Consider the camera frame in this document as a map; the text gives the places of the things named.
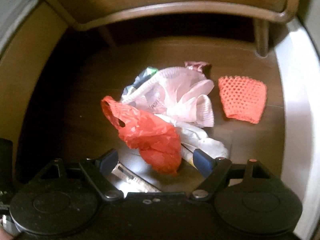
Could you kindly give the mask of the person's right hand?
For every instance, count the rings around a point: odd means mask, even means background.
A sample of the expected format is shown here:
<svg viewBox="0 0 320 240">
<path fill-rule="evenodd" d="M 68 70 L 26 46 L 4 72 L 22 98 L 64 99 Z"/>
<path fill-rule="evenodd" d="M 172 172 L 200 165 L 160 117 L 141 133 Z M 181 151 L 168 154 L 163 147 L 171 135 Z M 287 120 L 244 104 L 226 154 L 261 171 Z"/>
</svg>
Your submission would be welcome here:
<svg viewBox="0 0 320 240">
<path fill-rule="evenodd" d="M 12 235 L 8 234 L 3 227 L 0 227 L 0 240 L 12 240 Z"/>
</svg>

